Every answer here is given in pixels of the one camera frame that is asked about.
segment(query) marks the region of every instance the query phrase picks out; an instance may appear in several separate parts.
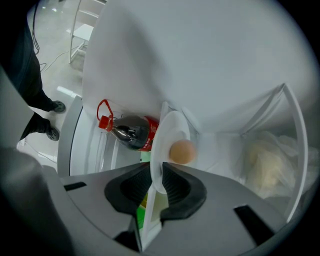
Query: egg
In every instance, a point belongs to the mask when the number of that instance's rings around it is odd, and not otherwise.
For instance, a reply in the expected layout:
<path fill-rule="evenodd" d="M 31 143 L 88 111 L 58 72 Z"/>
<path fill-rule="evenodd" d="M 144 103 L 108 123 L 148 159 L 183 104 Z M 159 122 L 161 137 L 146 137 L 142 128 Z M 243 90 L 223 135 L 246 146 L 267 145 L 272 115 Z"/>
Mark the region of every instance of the egg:
<path fill-rule="evenodd" d="M 190 163 L 196 157 L 194 144 L 187 139 L 178 140 L 172 144 L 169 158 L 180 165 Z"/>

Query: white bag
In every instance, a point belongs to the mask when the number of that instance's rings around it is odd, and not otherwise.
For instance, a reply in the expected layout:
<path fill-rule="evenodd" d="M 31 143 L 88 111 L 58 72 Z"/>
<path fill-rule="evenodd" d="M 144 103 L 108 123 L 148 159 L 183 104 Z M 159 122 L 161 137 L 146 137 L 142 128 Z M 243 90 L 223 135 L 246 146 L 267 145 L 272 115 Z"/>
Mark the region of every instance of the white bag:
<path fill-rule="evenodd" d="M 319 151 L 308 149 L 308 167 L 303 193 L 319 175 Z M 291 197 L 298 175 L 298 144 L 288 136 L 276 137 L 270 132 L 259 133 L 246 145 L 246 182 L 261 198 Z"/>

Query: soy sauce bottle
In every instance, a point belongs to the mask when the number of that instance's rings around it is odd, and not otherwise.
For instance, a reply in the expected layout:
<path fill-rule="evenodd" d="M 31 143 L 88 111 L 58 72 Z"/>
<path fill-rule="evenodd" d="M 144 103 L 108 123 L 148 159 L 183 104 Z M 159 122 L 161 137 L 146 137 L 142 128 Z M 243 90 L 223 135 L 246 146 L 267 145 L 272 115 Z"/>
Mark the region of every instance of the soy sauce bottle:
<path fill-rule="evenodd" d="M 103 115 L 99 118 L 98 111 L 102 103 L 109 108 L 111 115 Z M 106 99 L 102 100 L 97 108 L 97 119 L 99 128 L 112 133 L 116 139 L 131 150 L 148 152 L 152 148 L 152 143 L 159 126 L 159 123 L 148 116 L 128 115 L 114 119 Z"/>

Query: red bottle cap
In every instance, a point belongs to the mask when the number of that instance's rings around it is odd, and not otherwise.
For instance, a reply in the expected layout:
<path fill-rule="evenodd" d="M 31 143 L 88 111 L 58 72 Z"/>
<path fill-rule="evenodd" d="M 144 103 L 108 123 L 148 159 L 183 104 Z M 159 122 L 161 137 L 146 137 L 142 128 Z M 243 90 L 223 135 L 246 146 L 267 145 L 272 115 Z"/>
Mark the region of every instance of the red bottle cap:
<path fill-rule="evenodd" d="M 101 116 L 99 121 L 99 128 L 101 129 L 107 129 L 109 125 L 109 118 L 105 115 Z"/>

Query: door shelf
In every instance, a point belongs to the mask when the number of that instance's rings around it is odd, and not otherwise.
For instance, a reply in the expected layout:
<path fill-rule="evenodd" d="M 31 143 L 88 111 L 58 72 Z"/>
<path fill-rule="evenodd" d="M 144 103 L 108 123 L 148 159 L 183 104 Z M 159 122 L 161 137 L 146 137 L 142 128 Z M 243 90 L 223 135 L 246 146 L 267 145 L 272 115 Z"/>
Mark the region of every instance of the door shelf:
<path fill-rule="evenodd" d="M 188 122 L 191 140 L 197 149 L 197 158 L 190 166 L 244 184 L 246 176 L 243 173 L 243 151 L 247 135 L 259 131 L 259 127 L 268 122 L 277 111 L 277 106 L 280 104 L 282 98 L 287 99 L 293 116 L 299 152 L 297 165 L 299 173 L 296 177 L 292 197 L 286 206 L 286 210 L 282 212 L 286 221 L 289 222 L 301 198 L 306 179 L 308 142 L 305 122 L 299 103 L 287 84 L 277 86 L 270 93 L 268 99 L 264 103 L 261 103 L 261 107 L 256 111 L 256 114 L 254 114 L 252 118 L 248 120 L 247 124 L 238 132 L 201 133 L 197 131 L 199 129 L 195 129 L 195 127 L 198 128 L 197 125 L 192 125 L 191 122 Z M 167 102 L 164 102 L 161 109 L 160 122 L 164 116 L 172 110 L 174 109 L 171 108 Z M 143 231 L 141 232 L 143 249 L 148 247 L 153 238 L 161 231 L 160 212 L 167 207 L 167 196 L 160 194 L 151 186 L 148 191 Z"/>

